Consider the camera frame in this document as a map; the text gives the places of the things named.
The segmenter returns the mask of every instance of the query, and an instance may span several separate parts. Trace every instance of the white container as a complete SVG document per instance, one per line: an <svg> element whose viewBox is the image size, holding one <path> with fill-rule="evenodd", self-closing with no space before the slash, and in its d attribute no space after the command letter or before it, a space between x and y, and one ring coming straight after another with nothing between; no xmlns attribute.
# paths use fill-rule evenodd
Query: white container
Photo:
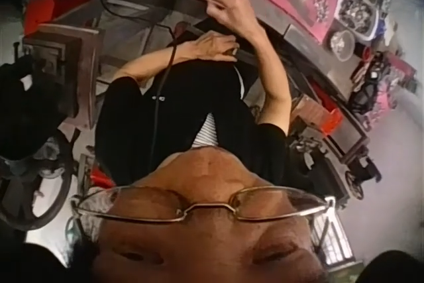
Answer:
<svg viewBox="0 0 424 283"><path fill-rule="evenodd" d="M363 41L371 41L372 39L374 39L374 37L375 37L375 35L376 35L376 32L377 32L377 27L378 27L378 17L379 17L379 14L378 14L378 10L377 10L377 8L374 6L374 5L372 5L370 2L369 2L369 0L363 0L367 5L369 5L370 6L370 8L371 8L371 11L372 11L372 16L371 16L371 23L372 23L372 25L371 25L371 27L370 27L370 30L366 33L366 34L362 34L362 33L359 33L359 32L356 32L355 30L353 30L353 29L351 29L351 28L349 28L349 26L347 26L342 20L341 20L341 18L340 18L340 16L339 16L339 12L340 12L340 10L341 10L341 7L342 7L342 2L343 2L343 0L337 0L337 6L336 6L336 11L335 11L335 16L334 16L334 18L336 18L336 20L338 20L343 26L345 26L348 30L350 30L350 31L352 31L353 32L353 34L355 35L355 37L357 37L358 39L360 39L360 40L363 40Z"/></svg>

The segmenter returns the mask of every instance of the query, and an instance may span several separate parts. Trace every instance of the black cable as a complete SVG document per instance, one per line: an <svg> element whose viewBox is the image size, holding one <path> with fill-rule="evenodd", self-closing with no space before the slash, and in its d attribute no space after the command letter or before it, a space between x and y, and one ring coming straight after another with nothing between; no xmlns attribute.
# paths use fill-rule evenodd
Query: black cable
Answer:
<svg viewBox="0 0 424 283"><path fill-rule="evenodd" d="M103 8L113 16L123 18L123 19L133 20L133 21L138 20L138 21L146 21L148 23L151 23L151 21L149 21L148 19L144 19L144 18L141 18L141 17L124 16L124 15L120 15L118 13L115 13L112 10L110 10L110 8L108 8L105 0L100 0L100 3L103 6ZM152 144L150 145L150 154L149 154L149 160L148 160L148 173L151 173L153 171L153 169L152 169L153 156L154 156L154 149L155 149L155 146L156 146L156 137L157 137L157 134L158 134L159 103L160 103L160 98L161 98L160 94L162 93L162 89L164 87L166 78L168 77L168 74L171 70L172 64L174 63L174 58L175 58L176 51L177 51L176 37L175 37L175 34L172 31L172 29L169 26L161 25L159 23L153 23L153 26L164 28L164 29L168 30L168 32L171 34L171 37L172 37L172 53L171 53L170 61L168 62L168 66L166 67L166 69L164 71L164 76L162 77L162 79L159 83L158 91L156 92L156 100L155 100L155 104L154 104L154 116L153 116Z"/></svg>

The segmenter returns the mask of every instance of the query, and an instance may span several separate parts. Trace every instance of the person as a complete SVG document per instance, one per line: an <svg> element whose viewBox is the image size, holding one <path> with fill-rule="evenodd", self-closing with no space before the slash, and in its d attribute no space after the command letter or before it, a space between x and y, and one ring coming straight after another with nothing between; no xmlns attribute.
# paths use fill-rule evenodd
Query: person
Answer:
<svg viewBox="0 0 424 283"><path fill-rule="evenodd" d="M286 71L249 0L210 1L207 13L244 40L225 30L183 34L165 82L172 46L116 73L95 154L117 187L72 202L81 237L69 269L41 266L48 257L25 247L31 262L19 275L34 279L41 266L60 282L325 280L307 217L329 204L287 187ZM242 100L252 78L233 55L243 41L266 92L257 123ZM139 83L153 76L141 94Z"/></svg>
<svg viewBox="0 0 424 283"><path fill-rule="evenodd" d="M167 76L171 46L128 63L109 86L96 128L95 153L117 186L131 184L167 157L199 146L223 148L267 181L284 183L292 107L286 71L249 0L215 2L224 7L210 2L207 13L227 29L200 23L198 28L215 30L199 38L182 34ZM258 58L254 76L229 54L246 41ZM266 98L255 123L242 98L258 74ZM138 84L151 77L152 87L142 95Z"/></svg>

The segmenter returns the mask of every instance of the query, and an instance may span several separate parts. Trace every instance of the metal parts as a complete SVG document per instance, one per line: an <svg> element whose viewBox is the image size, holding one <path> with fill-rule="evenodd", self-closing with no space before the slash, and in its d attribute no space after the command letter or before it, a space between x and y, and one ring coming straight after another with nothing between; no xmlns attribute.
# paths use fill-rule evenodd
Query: metal parts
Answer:
<svg viewBox="0 0 424 283"><path fill-rule="evenodd" d="M343 24L360 34L372 28L372 8L363 0L343 0L339 17Z"/></svg>
<svg viewBox="0 0 424 283"><path fill-rule="evenodd" d="M317 22L323 23L329 17L329 3L327 0L314 0L313 5L317 10Z"/></svg>

